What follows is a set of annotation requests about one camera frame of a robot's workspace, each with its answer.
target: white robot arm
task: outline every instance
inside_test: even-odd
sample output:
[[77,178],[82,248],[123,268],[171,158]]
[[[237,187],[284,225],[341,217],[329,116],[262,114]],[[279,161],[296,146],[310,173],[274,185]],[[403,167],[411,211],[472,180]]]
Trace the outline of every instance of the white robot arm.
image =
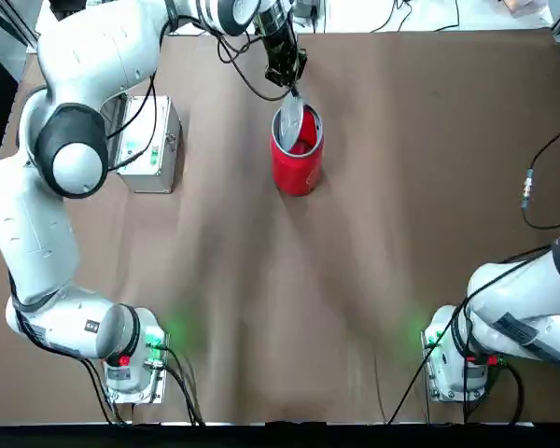
[[154,74],[170,23],[200,18],[210,30],[239,35],[270,7],[260,10],[260,0],[118,0],[70,16],[39,39],[47,87],[24,106],[18,152],[0,160],[0,251],[11,280],[7,322],[52,351],[103,359],[117,402],[154,399],[157,378],[145,364],[160,358],[152,346],[165,343],[165,335],[149,310],[71,283],[79,253],[63,198],[90,196],[104,183],[100,109]]
[[[471,277],[468,297],[521,263],[485,264]],[[484,393],[493,355],[560,365],[560,239],[519,268],[477,293],[443,336],[455,308],[443,306],[434,315],[422,338],[427,350],[442,336],[427,364],[434,400],[463,401],[466,346],[467,401]]]

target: control box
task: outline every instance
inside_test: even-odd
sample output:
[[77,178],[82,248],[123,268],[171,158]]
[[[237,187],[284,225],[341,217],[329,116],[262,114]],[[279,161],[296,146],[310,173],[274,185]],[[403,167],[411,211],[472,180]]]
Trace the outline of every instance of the control box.
[[[131,119],[143,103],[144,96],[131,96],[125,106],[123,123]],[[151,144],[136,161],[118,168],[117,174],[135,193],[171,193],[175,178],[176,155],[182,149],[182,128],[172,101],[167,96],[156,96],[156,109],[150,96],[119,140],[115,164],[129,159],[146,148],[153,131]]]

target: red can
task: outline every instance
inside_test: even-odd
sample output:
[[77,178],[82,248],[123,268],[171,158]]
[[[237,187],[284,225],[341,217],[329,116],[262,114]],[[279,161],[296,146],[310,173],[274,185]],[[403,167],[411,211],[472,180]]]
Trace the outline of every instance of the red can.
[[306,105],[297,143],[285,149],[280,145],[280,112],[272,121],[272,175],[276,186],[284,193],[302,196],[310,193],[321,176],[324,130],[317,112]]

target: black cable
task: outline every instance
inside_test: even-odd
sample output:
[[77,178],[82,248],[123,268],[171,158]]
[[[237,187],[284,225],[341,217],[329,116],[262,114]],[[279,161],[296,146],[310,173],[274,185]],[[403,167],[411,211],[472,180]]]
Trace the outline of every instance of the black cable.
[[[193,24],[196,23],[196,20],[194,18],[192,18],[191,16],[186,16],[186,15],[180,15],[178,16],[178,18],[180,20],[187,20],[192,22]],[[170,22],[166,22],[164,24],[164,26],[162,26],[161,30],[160,30],[160,47],[161,47],[161,43],[163,42],[164,36],[166,35],[166,29],[170,26]],[[155,91],[155,85],[154,82],[156,80],[156,73],[154,73],[151,77],[149,77],[149,86],[147,87],[147,92],[145,94],[145,98],[143,99],[143,102],[140,104],[139,109],[137,109],[137,111],[135,112],[135,114],[126,122],[124,123],[122,126],[120,126],[118,129],[116,129],[114,132],[112,132],[110,135],[107,136],[107,139],[110,140],[111,138],[115,137],[116,135],[118,135],[119,133],[123,132],[125,129],[127,129],[131,123],[133,123],[133,121],[136,120],[137,117],[139,117],[139,114],[143,111],[143,108],[146,105],[147,102],[147,98],[149,98],[149,92],[153,89]]]
[[537,254],[538,252],[548,251],[550,250],[550,248],[551,248],[550,245],[541,245],[540,247],[535,247],[533,249],[526,250],[525,252],[521,252],[520,254],[516,254],[511,257],[508,257],[502,260],[499,264],[512,263],[513,261],[516,261],[518,259],[523,259],[528,255],[533,255],[533,254]]
[[133,154],[128,159],[125,159],[124,161],[121,161],[121,162],[116,163],[116,164],[112,165],[111,167],[109,167],[108,171],[110,171],[110,172],[117,171],[120,168],[133,163],[134,161],[139,159],[141,156],[143,156],[146,153],[146,151],[151,147],[151,142],[153,142],[153,137],[155,136],[156,129],[158,127],[158,101],[157,101],[157,98],[156,98],[156,89],[153,86],[153,78],[154,78],[154,76],[151,77],[151,82],[150,82],[151,95],[153,96],[153,129],[151,131],[151,136],[149,137],[149,140],[147,141],[146,147],[141,149],[139,152]]
[[560,224],[553,224],[553,225],[548,225],[548,226],[542,226],[540,224],[534,224],[533,222],[531,222],[527,216],[527,209],[529,208],[529,200],[530,200],[530,196],[531,196],[531,188],[533,186],[533,170],[535,168],[535,165],[539,159],[539,157],[541,157],[541,155],[551,146],[553,145],[558,139],[560,138],[560,132],[557,133],[554,137],[552,137],[550,139],[550,141],[548,141],[548,143],[545,144],[545,146],[543,146],[536,154],[535,156],[533,156],[533,159],[531,160],[531,163],[529,164],[529,168],[526,171],[526,179],[525,179],[525,190],[523,191],[523,202],[521,204],[521,211],[522,211],[522,215],[523,215],[523,221],[525,222],[525,224],[527,226],[529,226],[531,229],[535,229],[538,231],[553,231],[556,229],[560,229]]
[[458,8],[458,0],[455,0],[455,5],[456,5],[456,23],[454,25],[442,26],[442,28],[438,28],[437,30],[434,30],[434,33],[437,33],[438,31],[444,31],[444,30],[449,30],[451,28],[460,27],[460,9]]
[[178,373],[176,373],[176,371],[174,369],[172,369],[169,366],[164,365],[163,368],[170,373],[173,378],[175,379],[176,383],[178,384],[178,386],[180,387],[180,389],[183,392],[183,395],[185,396],[186,402],[187,402],[187,406],[188,406],[188,411],[189,411],[189,418],[190,415],[193,414],[193,416],[195,417],[195,420],[197,422],[197,424],[200,427],[204,427],[205,426],[205,422],[202,419],[202,417],[197,413],[197,411],[195,410],[195,407],[193,406],[192,401],[189,398],[189,392],[187,390],[187,385],[185,384],[185,382],[182,380],[182,378],[178,375]]
[[380,413],[382,414],[382,421],[385,423],[385,411],[384,404],[382,402],[382,393],[380,392],[380,375],[377,371],[377,353],[375,353],[375,347],[373,347],[373,374],[375,377],[375,394],[377,395],[377,404],[380,407]]
[[29,25],[27,24],[26,21],[24,21],[21,17],[21,15],[19,14],[19,11],[17,11],[17,9],[12,5],[12,3],[10,2],[10,0],[5,0],[5,2],[7,3],[7,5],[10,6],[10,9],[12,10],[12,12],[14,12],[14,14],[17,16],[17,18],[19,19],[19,21],[23,24],[23,26],[27,29],[27,33],[29,33],[29,35],[32,35],[33,37],[37,38],[35,32],[29,28]]
[[392,417],[390,417],[390,420],[388,420],[388,424],[390,425],[392,422],[394,422],[394,419],[396,418],[396,416],[398,415],[400,408],[402,407],[402,405],[404,404],[404,400],[406,400],[406,398],[409,396],[409,393],[411,392],[411,389],[413,388],[413,385],[415,383],[415,381],[417,380],[417,377],[419,376],[419,374],[421,373],[421,371],[423,370],[423,368],[426,366],[427,362],[429,361],[429,357],[431,356],[431,354],[433,353],[433,351],[436,349],[436,347],[438,346],[438,344],[440,343],[441,339],[443,338],[443,336],[448,332],[448,329],[450,329],[450,327],[452,326],[453,321],[455,320],[455,318],[458,318],[458,314],[460,313],[460,311],[463,309],[463,307],[465,307],[467,305],[467,303],[469,303],[469,301],[477,296],[478,294],[480,294],[481,292],[485,291],[486,289],[488,289],[489,287],[491,287],[492,285],[496,284],[497,282],[499,282],[500,280],[502,280],[503,278],[505,278],[506,276],[510,275],[511,273],[514,273],[515,271],[518,271],[519,269],[524,268],[527,264],[533,262],[535,259],[528,259],[526,261],[523,261],[522,263],[517,264],[516,266],[508,269],[506,272],[502,273],[501,275],[499,275],[498,277],[494,278],[492,281],[487,282],[485,285],[483,285],[482,287],[478,288],[477,290],[475,290],[475,292],[473,292],[472,294],[468,295],[462,302],[460,302],[458,304],[458,306],[455,308],[455,310],[453,311],[452,317],[450,318],[450,320],[448,321],[448,323],[446,324],[446,327],[443,330],[443,333],[438,337],[437,341],[433,344],[433,346],[429,349],[429,351],[427,352],[426,356],[424,357],[423,361],[421,362],[421,364],[419,365],[417,371],[415,372],[412,380],[409,382],[409,385],[407,386],[406,390],[404,391],[404,394],[402,395],[402,398],[400,399],[399,405],[397,406],[396,410],[394,411],[394,413],[392,414]]
[[[187,375],[186,375],[185,370],[183,369],[182,364],[180,363],[180,359],[178,359],[178,356],[176,355],[175,351],[172,348],[167,347],[167,346],[163,346],[163,345],[162,346],[159,345],[157,348],[160,348],[161,350],[164,350],[164,351],[170,353],[170,355],[172,355],[172,357],[175,359],[176,366],[178,367],[178,371],[180,373],[180,379],[183,382],[186,383],[187,382],[187,380],[186,380]],[[189,364],[189,368],[191,370],[191,378],[189,379],[188,383],[189,383],[189,388],[190,388],[190,392],[191,392],[191,395],[192,395],[192,400],[191,400],[191,397],[185,397],[185,401],[187,402],[187,408],[189,408],[189,401],[191,400],[191,403],[194,406],[196,414],[199,417],[201,417],[201,408],[199,406],[199,401],[197,400],[197,383],[195,382],[195,374],[192,371],[192,367],[190,366],[190,364]]]
[[514,415],[512,420],[510,420],[509,425],[516,425],[521,419],[521,413],[523,413],[523,408],[525,406],[525,385],[523,383],[523,378],[518,370],[511,366],[508,362],[502,365],[502,369],[509,371],[516,382],[517,396],[516,396],[516,408],[514,409]]
[[312,7],[311,9],[311,26],[314,28],[314,34],[317,28],[317,21],[319,21],[319,13],[317,12],[317,7]]
[[397,33],[400,32],[400,30],[402,29],[402,25],[404,24],[404,22],[407,21],[409,16],[411,14],[413,14],[413,7],[411,6],[411,0],[402,0],[402,3],[400,4],[400,7],[403,7],[404,5],[409,7],[409,13],[406,16],[404,16],[404,19],[402,19],[402,22],[400,23],[398,30],[396,30]]
[[[294,36],[294,30],[292,29],[292,26],[290,26],[290,30]],[[212,30],[212,32],[214,33],[215,37],[218,37],[219,33],[215,32]],[[239,68],[238,64],[236,63],[235,59],[236,58],[232,58],[231,56],[231,52],[229,51],[229,49],[226,47],[226,45],[224,43],[220,43],[220,39],[218,39],[218,44],[224,49],[224,51],[226,51],[226,54],[228,55],[228,57],[230,58],[229,62],[234,66],[234,69],[236,70],[236,72],[239,74],[239,76],[241,77],[241,79],[243,80],[243,82],[246,84],[246,86],[253,92],[255,93],[259,98],[261,98],[264,101],[268,101],[270,103],[276,102],[276,101],[280,101],[283,100],[291,91],[292,89],[294,89],[295,85],[297,84],[297,78],[299,76],[299,72],[295,72],[295,79],[292,83],[292,85],[290,86],[289,89],[287,89],[282,95],[280,96],[275,96],[275,97],[270,97],[270,96],[266,96],[262,93],[260,93],[255,87],[253,87],[253,85],[249,82],[249,80],[246,78],[245,74],[243,73],[243,71]]]
[[390,14],[388,15],[388,18],[385,20],[385,22],[381,26],[378,26],[374,30],[371,30],[370,33],[376,33],[378,31],[384,29],[385,26],[390,23],[390,21],[392,20],[392,16],[394,15],[394,7],[396,6],[396,2],[397,2],[397,0],[394,0],[392,2],[392,9],[390,9]]
[[137,117],[139,117],[139,114],[143,111],[143,108],[146,105],[147,102],[147,98],[149,98],[149,92],[151,91],[151,89],[154,88],[153,85],[153,81],[154,81],[154,77],[149,77],[149,86],[147,87],[147,92],[146,92],[146,96],[143,98],[143,102],[141,103],[141,105],[139,106],[139,108],[137,109],[137,111],[134,113],[134,115],[126,122],[124,123],[122,126],[120,126],[118,129],[116,129],[114,132],[112,132],[106,139],[110,140],[113,137],[116,137],[119,133],[121,133],[122,131],[124,131],[125,129],[127,129],[131,123],[133,123],[133,121],[135,121],[135,119]]
[[324,0],[324,34],[326,33],[327,23],[328,23],[328,0]]

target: brown paper mat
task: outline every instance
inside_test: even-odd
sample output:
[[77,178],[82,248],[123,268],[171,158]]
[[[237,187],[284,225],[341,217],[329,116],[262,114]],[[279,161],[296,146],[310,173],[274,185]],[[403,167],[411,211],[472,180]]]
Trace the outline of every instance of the brown paper mat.
[[[436,308],[462,300],[482,263],[552,237],[524,227],[519,210],[531,156],[560,130],[560,46],[549,31],[315,35],[302,44],[310,60],[301,89],[326,130],[324,179],[310,196],[273,185],[268,138],[279,105],[220,63],[211,38],[186,37],[166,39],[157,78],[186,134],[175,193],[132,195],[112,175],[95,196],[67,203],[77,282],[148,306],[176,340],[188,329],[181,339],[208,421],[381,421],[374,352],[389,417]],[[262,49],[240,64],[275,92]],[[40,81],[32,59],[4,154],[21,98]],[[560,141],[537,167],[532,207],[535,220],[560,220]],[[84,370],[7,328],[7,296],[0,258],[0,425],[100,421]],[[515,364],[524,418],[560,420],[560,369]],[[508,381],[478,417],[510,418]],[[183,408],[169,382],[166,403],[135,416],[186,420]],[[432,405],[432,420],[459,420],[459,410]],[[425,418],[419,382],[399,420]]]

